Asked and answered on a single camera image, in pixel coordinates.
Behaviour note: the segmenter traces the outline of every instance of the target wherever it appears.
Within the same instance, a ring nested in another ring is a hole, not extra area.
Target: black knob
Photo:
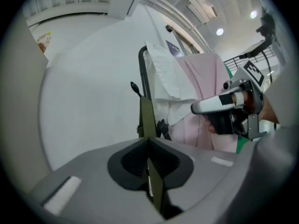
[[[228,88],[228,83],[227,83],[227,82],[223,84],[223,88],[224,88],[225,90]]]
[[[139,97],[141,97],[138,86],[132,81],[131,81],[131,88]]]

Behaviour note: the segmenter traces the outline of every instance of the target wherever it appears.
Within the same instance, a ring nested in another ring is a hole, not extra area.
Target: pink sheet
[[[229,80],[228,72],[217,54],[204,53],[176,58],[193,84],[198,100],[222,93],[223,83]],[[186,145],[236,152],[238,137],[211,134],[204,126],[202,115],[190,113],[176,125],[169,128],[171,139]]]

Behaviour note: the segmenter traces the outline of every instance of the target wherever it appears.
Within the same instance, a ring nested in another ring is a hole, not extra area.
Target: black spoon-shaped handle
[[[139,97],[141,97],[138,86],[132,81],[131,81],[131,88]]]

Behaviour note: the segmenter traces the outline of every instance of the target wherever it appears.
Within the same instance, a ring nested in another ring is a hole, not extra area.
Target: human hand
[[[249,112],[253,111],[254,110],[254,100],[252,97],[252,93],[247,92],[247,91],[242,91],[242,93],[244,96],[244,104],[245,104],[246,108],[249,110]],[[233,100],[234,104],[236,104],[236,97],[234,94],[232,94],[232,100]],[[206,119],[204,122],[204,125],[208,128],[208,130],[211,133],[216,133],[215,128],[212,125],[212,123],[209,121],[208,117],[206,115],[204,115],[204,117]],[[272,109],[272,106],[270,105],[270,103],[265,95],[263,95],[263,108],[258,115],[258,119],[259,120],[264,119],[264,120],[268,120],[270,122],[278,124],[278,119]]]

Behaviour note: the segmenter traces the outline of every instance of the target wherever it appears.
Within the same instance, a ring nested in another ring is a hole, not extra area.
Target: round light
[[[256,11],[251,12],[250,17],[252,19],[256,18],[256,16],[257,16],[257,12]]]
[[[217,35],[222,35],[223,33],[223,29],[222,28],[219,28],[216,32]]]

